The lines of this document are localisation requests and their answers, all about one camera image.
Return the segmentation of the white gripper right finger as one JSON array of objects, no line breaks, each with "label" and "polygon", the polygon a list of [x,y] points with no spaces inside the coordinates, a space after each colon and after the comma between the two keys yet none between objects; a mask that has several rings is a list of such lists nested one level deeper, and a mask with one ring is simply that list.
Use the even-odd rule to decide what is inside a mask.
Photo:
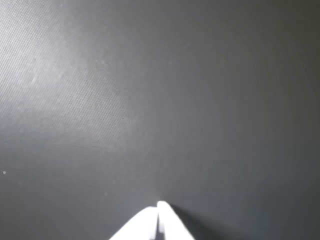
[{"label": "white gripper right finger", "polygon": [[165,240],[195,240],[182,220],[166,201],[157,202],[158,230]]}]

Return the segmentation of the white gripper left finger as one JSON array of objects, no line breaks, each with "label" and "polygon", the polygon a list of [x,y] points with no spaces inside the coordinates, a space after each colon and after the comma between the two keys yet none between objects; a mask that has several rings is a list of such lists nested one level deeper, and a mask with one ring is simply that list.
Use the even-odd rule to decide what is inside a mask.
[{"label": "white gripper left finger", "polygon": [[155,240],[158,209],[148,206],[126,222],[109,240]]}]

